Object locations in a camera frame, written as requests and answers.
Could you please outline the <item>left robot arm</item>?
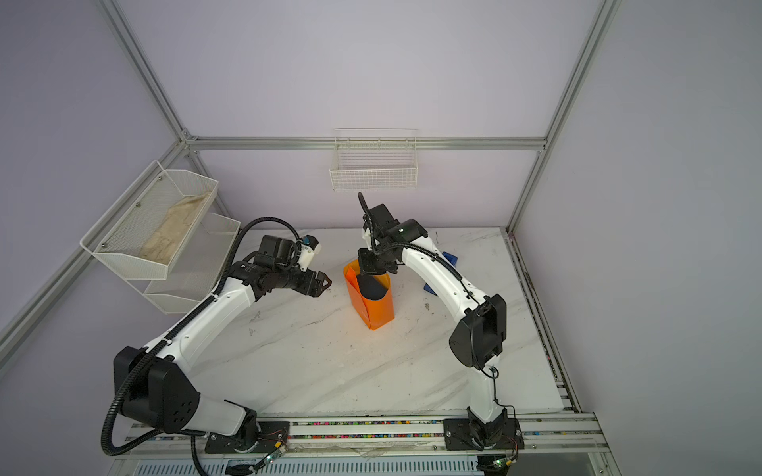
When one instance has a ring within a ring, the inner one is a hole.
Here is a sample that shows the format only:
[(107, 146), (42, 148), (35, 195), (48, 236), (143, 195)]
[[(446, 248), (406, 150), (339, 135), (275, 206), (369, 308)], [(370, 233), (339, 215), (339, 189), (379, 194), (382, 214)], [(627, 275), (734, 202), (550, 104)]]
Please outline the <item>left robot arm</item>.
[(158, 434), (207, 434), (230, 440), (238, 451), (258, 444), (254, 410), (204, 396), (191, 381), (202, 353), (226, 327), (275, 290), (319, 297), (331, 279), (310, 265), (321, 244), (314, 236), (290, 240), (266, 235), (257, 250), (231, 262), (216, 288), (175, 326), (141, 348), (127, 346), (113, 362), (114, 398), (101, 443), (108, 451), (116, 418), (150, 426)]

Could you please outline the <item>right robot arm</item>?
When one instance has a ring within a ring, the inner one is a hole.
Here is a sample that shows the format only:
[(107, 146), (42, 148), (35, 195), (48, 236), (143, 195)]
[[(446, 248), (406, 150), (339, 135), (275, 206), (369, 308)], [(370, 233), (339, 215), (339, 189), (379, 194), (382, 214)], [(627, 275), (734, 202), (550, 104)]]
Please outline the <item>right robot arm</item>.
[(363, 239), (358, 250), (362, 275), (396, 274), (401, 266), (417, 274), (434, 291), (456, 325), (448, 346), (456, 360), (470, 369), (468, 431), (478, 449), (495, 446), (503, 436), (508, 412), (496, 398), (497, 364), (507, 336), (506, 303), (468, 281), (440, 252), (429, 232), (416, 220), (401, 222), (384, 204), (363, 211)]

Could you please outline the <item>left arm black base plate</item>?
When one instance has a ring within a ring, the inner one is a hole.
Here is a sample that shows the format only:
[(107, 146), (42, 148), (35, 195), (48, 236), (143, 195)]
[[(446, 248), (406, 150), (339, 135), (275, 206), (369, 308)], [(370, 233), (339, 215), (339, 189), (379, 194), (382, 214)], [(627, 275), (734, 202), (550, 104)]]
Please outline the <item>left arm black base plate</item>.
[(291, 424), (287, 420), (258, 420), (244, 424), (233, 436), (212, 434), (204, 447), (206, 454), (267, 454), (284, 446)]

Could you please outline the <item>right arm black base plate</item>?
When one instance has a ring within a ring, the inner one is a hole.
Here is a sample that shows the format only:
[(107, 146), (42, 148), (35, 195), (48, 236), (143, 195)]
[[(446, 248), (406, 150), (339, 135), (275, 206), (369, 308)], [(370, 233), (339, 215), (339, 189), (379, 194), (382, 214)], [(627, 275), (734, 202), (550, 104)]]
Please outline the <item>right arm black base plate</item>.
[(447, 450), (523, 450), (523, 430), (515, 418), (496, 418), (482, 424), (478, 418), (446, 418), (443, 421)]

